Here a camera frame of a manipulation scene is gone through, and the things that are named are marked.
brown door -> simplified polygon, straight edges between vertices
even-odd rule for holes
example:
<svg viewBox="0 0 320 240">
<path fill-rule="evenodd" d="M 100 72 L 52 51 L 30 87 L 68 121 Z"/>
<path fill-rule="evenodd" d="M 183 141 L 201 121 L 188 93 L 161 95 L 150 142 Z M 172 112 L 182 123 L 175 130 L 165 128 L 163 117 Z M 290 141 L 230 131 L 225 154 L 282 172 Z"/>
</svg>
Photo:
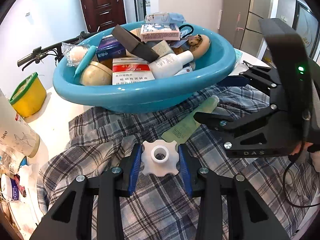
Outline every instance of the brown door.
<svg viewBox="0 0 320 240">
<path fill-rule="evenodd" d="M 89 32 L 126 23 L 123 0 L 81 0 L 81 4 Z"/>
</svg>

small bottle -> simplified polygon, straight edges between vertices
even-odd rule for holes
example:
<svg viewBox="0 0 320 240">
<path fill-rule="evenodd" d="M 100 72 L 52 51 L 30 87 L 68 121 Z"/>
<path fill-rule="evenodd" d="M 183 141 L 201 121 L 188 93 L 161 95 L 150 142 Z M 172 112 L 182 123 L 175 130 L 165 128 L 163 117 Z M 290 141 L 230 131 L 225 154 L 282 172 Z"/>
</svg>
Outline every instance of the small bottle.
<svg viewBox="0 0 320 240">
<path fill-rule="evenodd" d="M 149 64 L 155 79 L 171 77 L 182 70 L 183 65 L 193 60 L 191 51 L 186 50 L 178 55 L 170 53 Z"/>
</svg>

black eraser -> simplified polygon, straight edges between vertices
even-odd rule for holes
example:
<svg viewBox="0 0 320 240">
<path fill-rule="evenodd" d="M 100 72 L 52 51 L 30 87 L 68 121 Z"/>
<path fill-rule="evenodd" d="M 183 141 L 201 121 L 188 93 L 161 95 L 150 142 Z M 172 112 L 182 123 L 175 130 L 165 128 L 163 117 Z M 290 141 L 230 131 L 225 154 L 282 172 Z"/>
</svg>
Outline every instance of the black eraser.
<svg viewBox="0 0 320 240">
<path fill-rule="evenodd" d="M 111 32 L 111 34 L 126 48 L 127 51 L 143 58 L 149 63 L 155 61 L 159 55 L 146 44 L 142 43 L 140 39 L 133 33 L 117 25 Z"/>
</svg>

white table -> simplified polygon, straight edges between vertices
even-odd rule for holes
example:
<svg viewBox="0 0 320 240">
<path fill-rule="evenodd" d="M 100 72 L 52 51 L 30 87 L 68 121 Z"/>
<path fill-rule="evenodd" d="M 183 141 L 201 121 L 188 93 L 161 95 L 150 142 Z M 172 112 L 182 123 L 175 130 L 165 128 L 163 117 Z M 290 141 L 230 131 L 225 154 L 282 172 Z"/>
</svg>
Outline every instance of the white table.
<svg viewBox="0 0 320 240">
<path fill-rule="evenodd" d="M 252 65 L 269 67 L 254 56 L 246 52 L 242 53 L 240 63 L 245 60 Z M 238 65 L 232 74 L 238 74 L 245 70 L 242 65 Z M 36 191 L 36 179 L 39 169 L 48 160 L 65 150 L 67 143 L 70 141 L 69 121 L 90 108 L 91 106 L 82 106 L 62 99 L 54 88 L 51 87 L 47 90 L 47 97 L 41 110 L 33 116 L 25 118 L 25 121 L 41 138 L 38 152 L 33 158 L 28 158 L 28 163 L 33 165 L 31 177 L 34 179 L 33 185 L 28 189 L 30 197 L 28 203 L 37 223 L 41 221 L 44 215 L 39 209 Z M 11 206 L 14 217 L 24 216 L 24 213 L 20 212 L 18 206 Z"/>
</svg>

blue box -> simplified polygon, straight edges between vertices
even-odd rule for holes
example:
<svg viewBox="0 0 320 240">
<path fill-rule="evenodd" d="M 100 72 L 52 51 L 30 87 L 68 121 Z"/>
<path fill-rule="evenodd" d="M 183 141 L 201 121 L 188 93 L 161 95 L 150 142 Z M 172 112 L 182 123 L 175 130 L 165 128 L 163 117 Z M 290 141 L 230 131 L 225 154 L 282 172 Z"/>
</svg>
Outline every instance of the blue box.
<svg viewBox="0 0 320 240">
<path fill-rule="evenodd" d="M 108 35 L 102 37 L 96 55 L 100 62 L 109 58 L 125 57 L 126 51 L 113 35 Z"/>
</svg>

